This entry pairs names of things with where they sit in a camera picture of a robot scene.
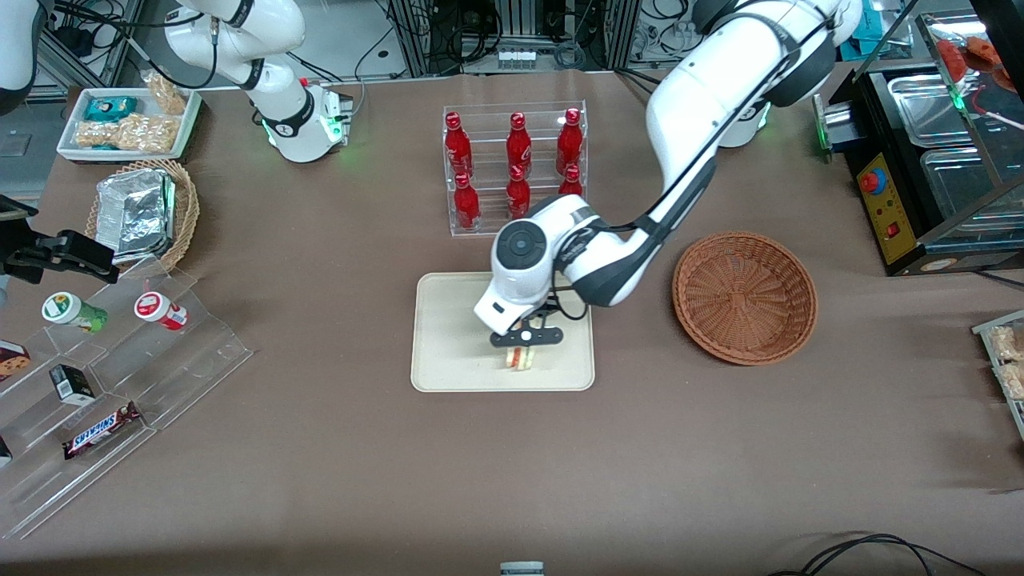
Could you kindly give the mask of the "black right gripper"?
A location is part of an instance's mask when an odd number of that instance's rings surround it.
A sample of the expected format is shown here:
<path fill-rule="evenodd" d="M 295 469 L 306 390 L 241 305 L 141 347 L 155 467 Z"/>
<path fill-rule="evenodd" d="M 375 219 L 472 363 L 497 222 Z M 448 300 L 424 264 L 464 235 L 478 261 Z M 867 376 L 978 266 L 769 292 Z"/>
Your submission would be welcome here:
<path fill-rule="evenodd" d="M 44 269 L 77 272 L 116 284 L 120 270 L 113 263 L 114 251 L 74 230 L 35 239 L 3 239 L 5 274 L 31 285 L 40 284 Z"/>

